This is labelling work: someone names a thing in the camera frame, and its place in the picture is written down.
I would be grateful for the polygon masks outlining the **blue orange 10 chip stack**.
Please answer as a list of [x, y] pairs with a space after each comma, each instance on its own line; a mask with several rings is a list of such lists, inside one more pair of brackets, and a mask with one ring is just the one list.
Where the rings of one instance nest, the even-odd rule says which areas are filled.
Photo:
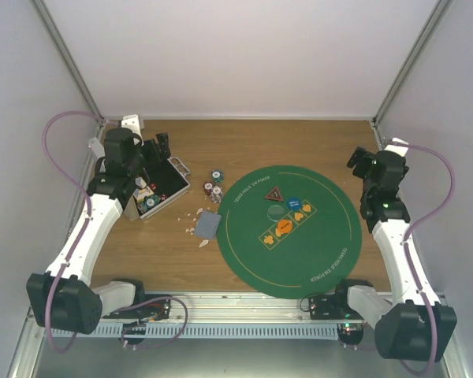
[[210, 192], [210, 200], [214, 204], [220, 204], [222, 202], [223, 190], [220, 186], [214, 185]]

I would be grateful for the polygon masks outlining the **blue small blind button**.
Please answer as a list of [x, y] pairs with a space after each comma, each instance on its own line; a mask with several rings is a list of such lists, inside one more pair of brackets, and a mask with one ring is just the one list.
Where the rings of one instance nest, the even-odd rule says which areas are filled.
[[301, 200], [299, 198], [291, 197], [287, 200], [287, 205], [291, 210], [297, 211], [301, 208], [302, 203], [301, 203]]

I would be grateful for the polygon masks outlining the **black red triangular all-in button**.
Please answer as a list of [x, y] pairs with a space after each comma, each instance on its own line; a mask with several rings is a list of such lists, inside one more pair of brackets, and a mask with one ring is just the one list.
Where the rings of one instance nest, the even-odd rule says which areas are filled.
[[268, 194], [265, 195], [265, 199], [276, 201], [276, 202], [282, 202], [283, 196], [281, 194], [279, 187], [278, 186], [273, 187], [273, 189]]

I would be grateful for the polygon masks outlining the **orange big blind button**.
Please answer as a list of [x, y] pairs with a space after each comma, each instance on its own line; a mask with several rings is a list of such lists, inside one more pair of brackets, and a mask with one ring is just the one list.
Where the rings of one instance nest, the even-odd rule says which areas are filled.
[[293, 229], [293, 222], [290, 219], [282, 219], [278, 221], [275, 228], [275, 235], [280, 238], [283, 235], [290, 233]]

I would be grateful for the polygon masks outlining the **clear round dealer button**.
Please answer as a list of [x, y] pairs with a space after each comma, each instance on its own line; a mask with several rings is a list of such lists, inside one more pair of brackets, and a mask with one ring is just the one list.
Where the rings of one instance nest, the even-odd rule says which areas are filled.
[[268, 218], [273, 222], [278, 222], [285, 215], [285, 209], [282, 205], [272, 205], [267, 210]]

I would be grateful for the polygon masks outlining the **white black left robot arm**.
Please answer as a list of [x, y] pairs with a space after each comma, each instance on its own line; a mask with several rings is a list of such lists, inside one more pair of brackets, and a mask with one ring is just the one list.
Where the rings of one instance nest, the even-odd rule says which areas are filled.
[[121, 310], [137, 318], [147, 308], [137, 281], [113, 280], [91, 288], [102, 246], [145, 172], [142, 140], [132, 130], [110, 130], [103, 148], [105, 170], [94, 175], [83, 191], [84, 208], [71, 236], [45, 273], [31, 274], [26, 284], [35, 320], [45, 329], [87, 335], [104, 316]]

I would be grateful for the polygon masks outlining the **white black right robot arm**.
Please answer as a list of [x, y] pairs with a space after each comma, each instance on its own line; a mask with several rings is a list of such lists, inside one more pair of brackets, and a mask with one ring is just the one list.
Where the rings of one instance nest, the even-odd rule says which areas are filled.
[[376, 154], [358, 147], [349, 158], [347, 166], [363, 181], [360, 213], [384, 259], [392, 299], [385, 300], [368, 283], [342, 280], [333, 309], [344, 319], [360, 315], [373, 328], [381, 357], [433, 364], [441, 360], [457, 317], [441, 304], [415, 248], [412, 233], [431, 215], [412, 220], [398, 195], [412, 147], [392, 139]]

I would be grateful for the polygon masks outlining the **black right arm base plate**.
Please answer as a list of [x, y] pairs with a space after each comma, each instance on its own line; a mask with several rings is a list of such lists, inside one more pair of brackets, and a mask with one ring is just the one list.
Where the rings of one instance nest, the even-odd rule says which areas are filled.
[[337, 295], [316, 295], [308, 299], [308, 312], [310, 318], [316, 321], [361, 320], [362, 317], [352, 310], [345, 299], [339, 299]]

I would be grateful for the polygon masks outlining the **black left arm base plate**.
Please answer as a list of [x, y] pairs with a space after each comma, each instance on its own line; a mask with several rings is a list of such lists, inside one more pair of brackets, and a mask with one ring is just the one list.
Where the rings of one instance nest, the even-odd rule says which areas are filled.
[[159, 321], [169, 317], [170, 300], [160, 300], [139, 309], [113, 312], [104, 319], [126, 319], [139, 321]]

